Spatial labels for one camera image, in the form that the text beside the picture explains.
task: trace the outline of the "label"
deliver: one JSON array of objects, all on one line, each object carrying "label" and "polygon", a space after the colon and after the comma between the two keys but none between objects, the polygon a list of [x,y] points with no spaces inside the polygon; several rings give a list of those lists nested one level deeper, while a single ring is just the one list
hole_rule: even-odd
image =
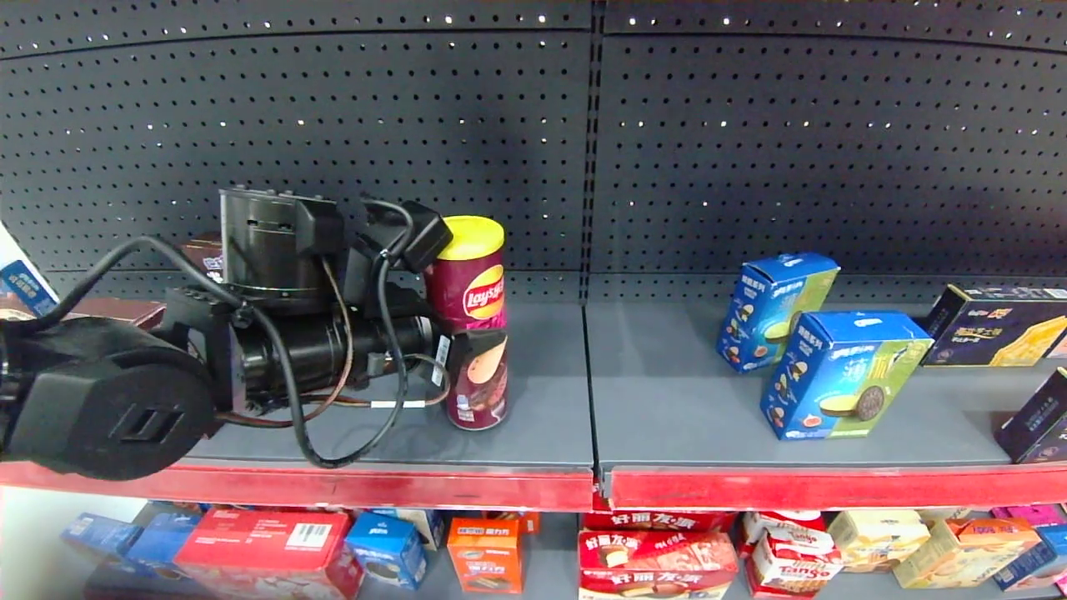
[{"label": "label", "polygon": [[[447,335],[442,335],[441,340],[437,341],[437,353],[434,354],[433,359],[441,364],[448,364],[448,350],[452,347],[452,338]],[[430,377],[430,381],[434,385],[441,386],[444,381],[445,370],[440,366],[433,367],[433,375]]]},{"label": "label", "polygon": [[472,318],[495,317],[504,307],[504,266],[494,265],[474,278],[463,293],[463,312]]},{"label": "label", "polygon": [[333,525],[327,525],[324,523],[297,523],[297,527],[292,530],[292,534],[289,535],[289,539],[286,540],[286,547],[296,548],[322,548],[327,543],[327,539],[330,537],[330,530]]}]

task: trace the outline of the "oreo box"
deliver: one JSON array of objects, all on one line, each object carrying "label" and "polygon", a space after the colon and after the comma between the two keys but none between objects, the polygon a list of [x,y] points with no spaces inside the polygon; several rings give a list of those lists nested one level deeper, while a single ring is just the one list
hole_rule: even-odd
[{"label": "oreo box", "polygon": [[0,269],[0,277],[3,278],[4,286],[33,312],[33,316],[44,316],[55,307],[55,299],[52,298],[45,285],[30,272],[26,263],[15,260]]},{"label": "oreo box", "polygon": [[866,436],[931,343],[904,313],[803,313],[760,408],[781,440]]},{"label": "oreo box", "polygon": [[437,510],[420,508],[371,508],[371,512],[385,515],[415,525],[424,550],[435,552],[445,542],[445,520]]},{"label": "oreo box", "polygon": [[345,538],[363,570],[375,579],[418,589],[426,577],[426,553],[418,531],[408,521],[364,512]]},{"label": "oreo box", "polygon": [[823,305],[840,269],[810,252],[745,263],[722,321],[719,354],[740,373],[778,362],[793,319]]},{"label": "oreo box", "polygon": [[82,512],[63,530],[60,537],[93,564],[103,563],[132,572],[133,567],[127,562],[126,554],[141,532],[138,525]]},{"label": "oreo box", "polygon": [[1067,330],[1067,289],[950,285],[925,325],[925,365],[1033,366]]},{"label": "oreo box", "polygon": [[1067,574],[1067,525],[1037,528],[1041,541],[993,575],[1002,590],[1037,589]]},{"label": "oreo box", "polygon": [[1015,463],[1067,459],[1067,368],[1057,368],[993,437]]}]

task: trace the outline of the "blue box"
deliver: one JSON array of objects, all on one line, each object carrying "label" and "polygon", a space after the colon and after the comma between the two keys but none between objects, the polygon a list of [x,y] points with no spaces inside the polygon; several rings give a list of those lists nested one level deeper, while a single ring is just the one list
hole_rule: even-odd
[{"label": "blue box", "polygon": [[418,531],[423,549],[435,552],[444,546],[445,520],[439,510],[421,508],[371,508],[371,512],[408,521]]},{"label": "blue box", "polygon": [[993,575],[1002,590],[1046,587],[1067,571],[1067,524],[1034,530],[1041,542]]},{"label": "blue box", "polygon": [[716,346],[739,373],[778,362],[796,315],[817,311],[841,267],[813,253],[745,263]]},{"label": "blue box", "polygon": [[904,313],[803,313],[760,408],[780,440],[866,436],[933,343]]},{"label": "blue box", "polygon": [[45,286],[33,277],[26,263],[15,260],[11,265],[0,269],[0,277],[3,277],[4,285],[26,304],[26,307],[41,317],[55,307],[55,299],[48,293]]},{"label": "blue box", "polygon": [[63,530],[60,537],[90,560],[132,570],[126,554],[142,531],[138,525],[82,512]]},{"label": "blue box", "polygon": [[153,517],[126,553],[140,575],[178,581],[188,578],[175,566],[174,556],[186,544],[201,517],[186,512],[163,512]]},{"label": "blue box", "polygon": [[426,552],[415,525],[364,512],[345,537],[367,574],[405,589],[418,589],[426,577]]}]

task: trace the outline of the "cookie image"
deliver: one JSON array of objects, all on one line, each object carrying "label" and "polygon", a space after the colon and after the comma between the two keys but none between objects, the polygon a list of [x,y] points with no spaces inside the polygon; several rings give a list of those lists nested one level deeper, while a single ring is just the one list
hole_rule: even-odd
[{"label": "cookie image", "polygon": [[655,598],[655,584],[646,582],[624,583],[618,587],[623,598]]},{"label": "cookie image", "polygon": [[466,369],[467,379],[479,385],[489,381],[496,373],[496,368],[500,366],[500,359],[504,358],[504,349],[507,344],[508,338],[505,337],[504,342],[471,359]]},{"label": "cookie image", "polygon": [[818,410],[826,416],[851,416],[856,410],[859,399],[856,396],[846,394],[843,396],[830,396],[818,402]]},{"label": "cookie image", "polygon": [[767,340],[767,344],[784,344],[790,338],[790,322],[776,322],[763,332],[763,336]]},{"label": "cookie image", "polygon": [[385,581],[395,581],[400,577],[400,568],[396,565],[367,560],[366,568],[368,573]]},{"label": "cookie image", "polygon": [[625,546],[611,544],[600,549],[601,563],[612,569],[630,562],[630,550]]},{"label": "cookie image", "polygon": [[880,385],[872,385],[860,394],[860,399],[856,402],[855,416],[860,421],[871,421],[878,416],[883,406],[886,406],[886,391]]},{"label": "cookie image", "polygon": [[806,373],[808,373],[808,363],[803,361],[797,361],[790,365],[790,377],[793,378],[793,381],[800,381]]}]

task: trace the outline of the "chip can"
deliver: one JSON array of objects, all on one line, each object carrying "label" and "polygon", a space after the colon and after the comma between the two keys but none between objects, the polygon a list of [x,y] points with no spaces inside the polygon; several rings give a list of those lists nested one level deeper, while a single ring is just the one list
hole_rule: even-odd
[{"label": "chip can", "polygon": [[[504,227],[485,217],[446,217],[452,241],[426,271],[430,303],[451,330],[503,330]],[[464,358],[445,400],[448,417],[468,430],[489,429],[507,414],[507,336]]]}]

